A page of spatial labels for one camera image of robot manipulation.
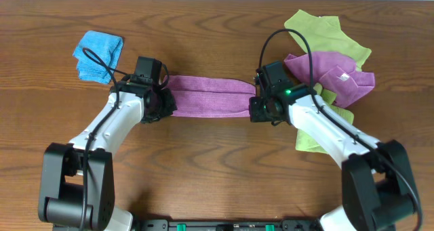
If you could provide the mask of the folded blue cloth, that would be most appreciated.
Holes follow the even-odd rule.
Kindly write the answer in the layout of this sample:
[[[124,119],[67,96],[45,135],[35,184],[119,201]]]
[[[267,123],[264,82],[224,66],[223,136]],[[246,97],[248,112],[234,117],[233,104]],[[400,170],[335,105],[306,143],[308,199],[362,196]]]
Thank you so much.
[[[122,49],[122,37],[87,31],[73,52],[73,56],[78,60],[79,79],[102,84],[110,83],[110,74],[98,63],[103,61],[109,68],[116,69]]]

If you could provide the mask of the upper green cloth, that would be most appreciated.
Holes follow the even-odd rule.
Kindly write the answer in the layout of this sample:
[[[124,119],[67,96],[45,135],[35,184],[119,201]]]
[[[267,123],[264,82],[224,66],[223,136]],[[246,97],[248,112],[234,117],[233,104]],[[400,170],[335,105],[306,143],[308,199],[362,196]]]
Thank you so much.
[[[342,31],[338,16],[313,16],[300,9],[284,22],[284,27],[299,32],[311,51],[336,51],[352,58],[357,71],[362,71],[372,53]]]

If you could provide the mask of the green cloth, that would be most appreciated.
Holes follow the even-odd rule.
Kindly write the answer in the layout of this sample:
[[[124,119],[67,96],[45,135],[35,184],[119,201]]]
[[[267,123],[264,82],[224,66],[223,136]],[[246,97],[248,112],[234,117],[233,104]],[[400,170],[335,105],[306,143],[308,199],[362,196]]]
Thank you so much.
[[[342,31],[338,16],[313,16],[300,9],[284,22],[284,27],[299,32],[311,51],[336,51],[352,58],[357,71],[362,71],[372,53]]]
[[[338,115],[340,115],[343,119],[345,119],[351,125],[354,121],[354,114],[344,108],[340,108],[334,106],[333,103],[337,97],[337,94],[328,89],[324,89],[323,86],[319,83],[316,83],[313,89],[317,92],[318,95],[321,96],[323,101]],[[327,154],[327,152],[306,132],[299,129],[296,137],[296,145],[295,149],[303,152],[316,152]]]

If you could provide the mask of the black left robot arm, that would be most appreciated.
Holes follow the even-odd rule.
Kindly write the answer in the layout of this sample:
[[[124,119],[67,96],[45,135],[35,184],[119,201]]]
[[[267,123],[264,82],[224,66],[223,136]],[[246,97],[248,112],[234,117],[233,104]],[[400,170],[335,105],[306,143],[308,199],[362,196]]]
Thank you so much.
[[[133,215],[115,205],[113,158],[139,123],[170,116],[168,88],[119,82],[98,116],[67,144],[43,154],[38,216],[55,230],[131,230]]]

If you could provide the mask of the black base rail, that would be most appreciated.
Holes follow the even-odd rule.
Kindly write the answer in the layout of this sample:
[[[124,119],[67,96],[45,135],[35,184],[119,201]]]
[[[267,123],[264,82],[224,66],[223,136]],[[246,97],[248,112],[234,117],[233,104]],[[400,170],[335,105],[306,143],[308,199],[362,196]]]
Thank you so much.
[[[346,226],[326,226],[318,220],[285,219],[280,222],[175,222],[166,219],[133,221],[130,227],[123,224],[109,224],[106,231],[323,231],[355,230]]]

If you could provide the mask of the crumpled purple cloth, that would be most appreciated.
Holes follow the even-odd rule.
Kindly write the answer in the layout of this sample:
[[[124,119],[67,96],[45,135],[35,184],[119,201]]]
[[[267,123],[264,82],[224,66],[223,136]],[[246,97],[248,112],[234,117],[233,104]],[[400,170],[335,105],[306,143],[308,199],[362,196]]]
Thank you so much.
[[[309,70],[309,56],[288,55],[284,63],[290,72],[306,85],[313,81],[337,94],[334,105],[346,108],[370,93],[375,87],[372,72],[356,70],[356,62],[335,51],[314,51],[313,74]]]

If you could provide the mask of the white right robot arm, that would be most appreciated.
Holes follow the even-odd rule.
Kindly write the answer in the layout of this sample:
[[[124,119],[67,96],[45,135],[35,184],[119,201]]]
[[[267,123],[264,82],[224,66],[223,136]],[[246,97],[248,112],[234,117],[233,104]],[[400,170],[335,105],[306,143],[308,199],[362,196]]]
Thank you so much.
[[[291,83],[261,84],[250,99],[253,123],[285,122],[311,136],[341,169],[342,204],[319,219],[322,230],[394,230],[423,212],[406,149],[358,130],[334,112],[316,91]]]

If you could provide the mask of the purple microfiber cloth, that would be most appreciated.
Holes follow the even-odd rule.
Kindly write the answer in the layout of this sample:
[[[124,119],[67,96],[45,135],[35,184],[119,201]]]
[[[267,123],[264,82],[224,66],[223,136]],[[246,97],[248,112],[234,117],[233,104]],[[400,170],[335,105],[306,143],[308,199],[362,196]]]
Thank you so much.
[[[172,75],[167,88],[176,101],[175,117],[249,117],[249,99],[256,95],[256,88],[244,81],[186,75]]]

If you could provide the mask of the lower green cloth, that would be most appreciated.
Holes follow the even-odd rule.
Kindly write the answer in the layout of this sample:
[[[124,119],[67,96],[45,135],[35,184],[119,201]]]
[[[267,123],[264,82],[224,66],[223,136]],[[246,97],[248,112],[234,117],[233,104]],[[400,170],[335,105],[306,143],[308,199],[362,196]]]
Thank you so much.
[[[343,119],[345,119],[351,125],[354,121],[354,114],[344,108],[340,108],[334,106],[333,103],[337,97],[337,94],[328,89],[324,89],[323,86],[319,83],[316,83],[313,89],[317,92],[318,95],[321,96],[323,101],[338,115],[340,115]],[[296,145],[295,149],[303,152],[316,152],[327,154],[327,152],[306,132],[299,129],[296,137]]]

